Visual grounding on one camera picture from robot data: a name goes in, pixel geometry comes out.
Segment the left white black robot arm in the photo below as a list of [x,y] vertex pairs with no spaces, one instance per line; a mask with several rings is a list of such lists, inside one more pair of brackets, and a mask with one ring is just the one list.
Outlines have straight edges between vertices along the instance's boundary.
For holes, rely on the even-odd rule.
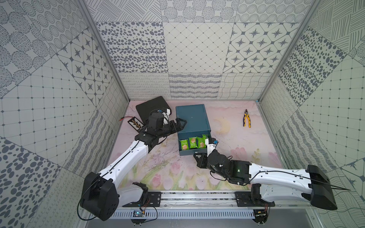
[[117,208],[135,204],[148,204],[148,187],[134,182],[117,190],[128,172],[152,149],[168,136],[182,131],[187,121],[177,118],[169,120],[168,114],[157,110],[150,114],[135,140],[114,162],[98,173],[90,172],[84,179],[77,209],[83,208],[102,221],[109,219]]

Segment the teal plastic drawer cabinet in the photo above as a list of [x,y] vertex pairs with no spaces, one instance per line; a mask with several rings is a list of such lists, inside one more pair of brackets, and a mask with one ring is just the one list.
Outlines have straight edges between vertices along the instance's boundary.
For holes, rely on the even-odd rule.
[[211,135],[209,119],[204,104],[177,106],[176,117],[187,121],[184,129],[177,134],[178,140]]

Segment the teal top drawer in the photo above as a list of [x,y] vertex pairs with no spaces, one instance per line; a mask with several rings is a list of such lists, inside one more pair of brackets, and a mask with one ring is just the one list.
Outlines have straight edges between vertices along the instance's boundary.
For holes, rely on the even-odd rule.
[[179,139],[179,155],[188,156],[194,154],[207,154],[206,140],[211,138],[208,134]]

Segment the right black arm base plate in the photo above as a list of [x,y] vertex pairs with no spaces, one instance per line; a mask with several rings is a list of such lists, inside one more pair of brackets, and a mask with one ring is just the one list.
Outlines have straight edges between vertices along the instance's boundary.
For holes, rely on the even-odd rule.
[[235,192],[235,200],[238,207],[275,207],[275,202],[267,202],[260,197],[260,194],[251,192]]

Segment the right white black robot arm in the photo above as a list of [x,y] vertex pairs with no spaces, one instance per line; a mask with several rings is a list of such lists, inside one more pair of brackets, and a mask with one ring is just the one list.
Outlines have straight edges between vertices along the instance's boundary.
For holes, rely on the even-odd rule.
[[231,160],[214,149],[209,154],[195,153],[197,167],[208,169],[221,177],[221,181],[252,187],[252,200],[272,203],[276,200],[308,201],[312,206],[337,210],[333,194],[334,185],[315,165],[306,169],[280,169],[249,161]]

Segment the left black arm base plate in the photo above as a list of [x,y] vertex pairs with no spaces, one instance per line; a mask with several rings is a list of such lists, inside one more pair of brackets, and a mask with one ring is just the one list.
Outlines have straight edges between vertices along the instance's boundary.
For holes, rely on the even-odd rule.
[[124,208],[130,207],[160,207],[161,203],[161,192],[147,192],[143,193],[140,200],[137,202],[131,202],[124,205]]

